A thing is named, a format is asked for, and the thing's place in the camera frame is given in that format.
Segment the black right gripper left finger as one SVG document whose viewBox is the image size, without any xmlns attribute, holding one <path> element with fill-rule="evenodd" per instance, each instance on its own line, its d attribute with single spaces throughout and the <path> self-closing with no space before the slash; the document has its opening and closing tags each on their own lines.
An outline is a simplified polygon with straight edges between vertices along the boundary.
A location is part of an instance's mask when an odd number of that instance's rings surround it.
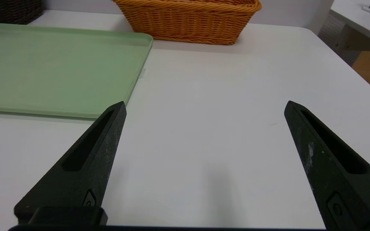
<svg viewBox="0 0 370 231">
<path fill-rule="evenodd" d="M 111 105 L 16 204 L 19 225 L 105 225 L 101 207 L 127 111 Z"/>
</svg>

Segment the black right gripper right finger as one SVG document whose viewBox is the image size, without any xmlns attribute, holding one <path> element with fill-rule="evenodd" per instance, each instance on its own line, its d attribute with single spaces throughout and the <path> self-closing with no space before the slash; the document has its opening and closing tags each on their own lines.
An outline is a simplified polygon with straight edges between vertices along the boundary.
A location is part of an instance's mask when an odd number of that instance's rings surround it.
<svg viewBox="0 0 370 231">
<path fill-rule="evenodd" d="M 370 229 L 370 164 L 301 104 L 284 116 L 326 229 Z"/>
</svg>

